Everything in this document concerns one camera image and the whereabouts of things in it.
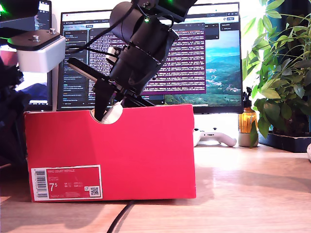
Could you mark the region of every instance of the second monitor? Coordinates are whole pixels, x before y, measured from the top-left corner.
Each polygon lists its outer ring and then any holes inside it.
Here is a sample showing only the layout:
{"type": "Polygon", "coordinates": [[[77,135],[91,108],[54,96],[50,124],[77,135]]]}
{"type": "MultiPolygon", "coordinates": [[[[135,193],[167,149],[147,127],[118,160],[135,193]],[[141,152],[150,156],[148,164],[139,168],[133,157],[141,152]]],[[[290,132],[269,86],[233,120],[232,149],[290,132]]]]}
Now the second monitor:
{"type": "MultiPolygon", "coordinates": [[[[61,33],[67,45],[84,45],[108,28],[110,13],[62,13],[61,33]]],[[[158,76],[146,86],[143,97],[157,105],[191,103],[198,114],[242,112],[240,27],[238,3],[193,6],[186,21],[173,27],[180,39],[173,44],[158,76]]],[[[91,48],[107,51],[111,46],[123,47],[124,43],[109,33],[91,48]]],[[[93,109],[94,82],[68,67],[70,56],[60,65],[57,108],[93,109]]],[[[102,54],[82,51],[72,56],[109,75],[111,65],[102,54]]]]}

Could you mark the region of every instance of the red shoe box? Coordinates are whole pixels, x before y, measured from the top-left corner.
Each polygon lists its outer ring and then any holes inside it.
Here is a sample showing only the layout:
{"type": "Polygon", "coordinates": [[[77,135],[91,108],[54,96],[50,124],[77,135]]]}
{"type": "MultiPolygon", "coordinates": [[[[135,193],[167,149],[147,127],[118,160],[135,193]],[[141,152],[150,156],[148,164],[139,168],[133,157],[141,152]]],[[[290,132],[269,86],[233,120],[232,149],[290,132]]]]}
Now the red shoe box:
{"type": "Polygon", "coordinates": [[[191,105],[124,109],[114,124],[90,111],[25,116],[32,200],[196,197],[191,105]]]}

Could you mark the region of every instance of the qr code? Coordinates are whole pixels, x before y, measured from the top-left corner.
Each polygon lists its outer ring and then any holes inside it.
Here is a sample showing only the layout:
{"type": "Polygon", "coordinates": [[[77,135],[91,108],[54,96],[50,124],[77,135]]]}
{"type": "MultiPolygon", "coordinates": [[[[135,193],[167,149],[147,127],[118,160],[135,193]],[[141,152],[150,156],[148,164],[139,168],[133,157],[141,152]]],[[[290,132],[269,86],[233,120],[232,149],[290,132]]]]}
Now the qr code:
{"type": "Polygon", "coordinates": [[[100,197],[101,193],[100,193],[99,186],[89,187],[89,196],[90,197],[100,197]]]}

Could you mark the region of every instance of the landscape wallpaper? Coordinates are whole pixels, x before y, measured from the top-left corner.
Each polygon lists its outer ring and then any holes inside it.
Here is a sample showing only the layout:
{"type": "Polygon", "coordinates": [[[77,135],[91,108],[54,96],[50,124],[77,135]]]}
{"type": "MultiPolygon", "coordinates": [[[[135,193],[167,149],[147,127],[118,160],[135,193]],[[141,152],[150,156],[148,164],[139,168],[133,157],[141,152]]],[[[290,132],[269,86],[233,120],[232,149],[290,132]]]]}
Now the landscape wallpaper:
{"type": "Polygon", "coordinates": [[[206,94],[166,95],[166,104],[208,106],[241,105],[239,31],[220,32],[219,40],[206,41],[206,94]]]}

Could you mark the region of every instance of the white object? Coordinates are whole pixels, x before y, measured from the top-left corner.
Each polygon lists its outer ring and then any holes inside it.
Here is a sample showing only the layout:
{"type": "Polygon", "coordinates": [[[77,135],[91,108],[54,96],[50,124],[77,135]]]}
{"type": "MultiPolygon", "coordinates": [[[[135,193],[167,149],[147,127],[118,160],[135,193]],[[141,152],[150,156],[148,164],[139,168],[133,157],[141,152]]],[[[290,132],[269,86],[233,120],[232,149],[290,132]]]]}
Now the white object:
{"type": "Polygon", "coordinates": [[[224,143],[229,147],[234,147],[237,143],[236,139],[233,139],[224,133],[207,133],[203,131],[193,132],[193,145],[195,147],[199,142],[206,141],[218,141],[219,143],[224,143]]]}
{"type": "Polygon", "coordinates": [[[310,161],[310,163],[311,163],[311,144],[308,145],[307,154],[308,154],[309,161],[310,161]]]}
{"type": "MultiPolygon", "coordinates": [[[[115,54],[116,50],[114,49],[114,47],[109,47],[107,52],[110,53],[110,54],[115,54]]],[[[113,63],[117,62],[117,58],[116,57],[112,57],[110,55],[106,55],[106,59],[112,61],[113,63]]]]}
{"type": "Polygon", "coordinates": [[[102,119],[103,124],[110,125],[120,119],[123,113],[123,107],[121,103],[122,102],[118,102],[109,109],[109,111],[104,115],[102,119]]]}
{"type": "Polygon", "coordinates": [[[48,73],[65,59],[66,39],[61,36],[38,51],[17,50],[21,72],[48,73]]]}

